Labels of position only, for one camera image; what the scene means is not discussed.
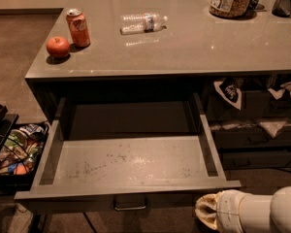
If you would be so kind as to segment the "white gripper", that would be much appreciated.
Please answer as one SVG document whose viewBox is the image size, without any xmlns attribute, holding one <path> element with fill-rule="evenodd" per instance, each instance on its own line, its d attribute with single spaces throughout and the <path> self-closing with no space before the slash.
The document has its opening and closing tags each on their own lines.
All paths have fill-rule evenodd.
<svg viewBox="0 0 291 233">
<path fill-rule="evenodd" d="M 225 190 L 200 197 L 196 202 L 197 218 L 209 229 L 220 233 L 244 233 L 241 223 L 241 203 L 247 193 Z M 211 209 L 216 212 L 202 212 Z"/>
</svg>

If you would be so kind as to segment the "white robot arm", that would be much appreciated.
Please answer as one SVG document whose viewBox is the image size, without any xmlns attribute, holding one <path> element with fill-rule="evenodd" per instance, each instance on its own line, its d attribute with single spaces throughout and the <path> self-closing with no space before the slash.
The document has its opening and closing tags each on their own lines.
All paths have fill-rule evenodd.
<svg viewBox="0 0 291 233">
<path fill-rule="evenodd" d="M 291 233 L 291 186 L 273 195 L 235 189 L 202 196 L 196 217 L 219 233 Z"/>
</svg>

